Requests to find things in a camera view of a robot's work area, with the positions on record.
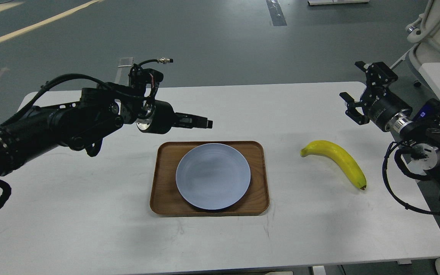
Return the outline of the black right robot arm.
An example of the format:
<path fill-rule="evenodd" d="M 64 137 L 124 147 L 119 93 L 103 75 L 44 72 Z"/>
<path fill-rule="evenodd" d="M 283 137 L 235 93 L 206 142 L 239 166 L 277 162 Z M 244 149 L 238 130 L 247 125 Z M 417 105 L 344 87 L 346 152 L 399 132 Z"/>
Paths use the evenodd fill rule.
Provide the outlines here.
<path fill-rule="evenodd" d="M 418 181 L 440 184 L 440 102 L 430 99 L 414 118 L 412 108 L 390 91 L 398 76 L 384 62 L 367 64 L 356 61 L 366 77 L 366 88 L 359 101 L 347 92 L 340 93 L 347 110 L 345 114 L 359 125 L 374 123 L 382 132 L 395 132 L 400 140 L 390 143 L 382 164 L 383 183 L 390 195 L 407 210 L 419 214 L 440 216 L 440 211 L 429 211 L 410 205 L 398 198 L 388 180 L 388 162 L 391 155 L 407 177 Z"/>

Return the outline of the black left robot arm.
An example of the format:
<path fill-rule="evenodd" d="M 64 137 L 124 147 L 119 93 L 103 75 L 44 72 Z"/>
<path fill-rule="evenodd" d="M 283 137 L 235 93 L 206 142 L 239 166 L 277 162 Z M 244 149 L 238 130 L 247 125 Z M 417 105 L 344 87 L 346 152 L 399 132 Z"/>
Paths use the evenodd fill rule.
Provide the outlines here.
<path fill-rule="evenodd" d="M 211 129 L 206 117 L 179 113 L 157 100 L 163 74 L 145 64 L 169 64 L 171 58 L 158 58 L 132 64 L 128 85 L 103 82 L 94 77 L 70 73 L 47 81 L 19 111 L 0 124 L 0 209 L 12 190 L 2 176 L 58 147 L 86 151 L 95 157 L 103 139 L 125 124 L 137 124 L 143 133 L 166 134 L 171 128 Z M 40 107 L 36 101 L 53 87 L 75 79 L 96 83 L 81 90 L 78 101 Z"/>

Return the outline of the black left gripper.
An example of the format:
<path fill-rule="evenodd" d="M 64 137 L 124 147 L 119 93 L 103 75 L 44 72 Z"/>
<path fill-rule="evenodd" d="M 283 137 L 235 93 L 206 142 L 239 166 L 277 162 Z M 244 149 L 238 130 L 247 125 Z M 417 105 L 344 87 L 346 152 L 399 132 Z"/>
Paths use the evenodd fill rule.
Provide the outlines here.
<path fill-rule="evenodd" d="M 155 102 L 155 109 L 150 117 L 136 120 L 140 132 L 151 134 L 166 134 L 174 124 L 176 128 L 213 128 L 212 120 L 187 113 L 175 113 L 171 104 L 160 100 Z"/>

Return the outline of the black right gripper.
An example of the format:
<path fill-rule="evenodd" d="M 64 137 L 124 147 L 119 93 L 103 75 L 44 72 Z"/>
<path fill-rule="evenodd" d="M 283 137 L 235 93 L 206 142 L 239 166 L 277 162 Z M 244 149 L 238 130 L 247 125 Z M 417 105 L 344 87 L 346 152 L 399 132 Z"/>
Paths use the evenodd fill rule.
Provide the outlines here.
<path fill-rule="evenodd" d="M 360 101 L 356 102 L 347 92 L 339 96 L 344 100 L 345 114 L 358 125 L 372 121 L 383 132 L 389 132 L 389 122 L 398 113 L 410 115 L 412 108 L 388 88 L 398 80 L 398 75 L 384 62 L 367 64 L 356 61 L 354 65 L 365 73 L 366 87 Z"/>

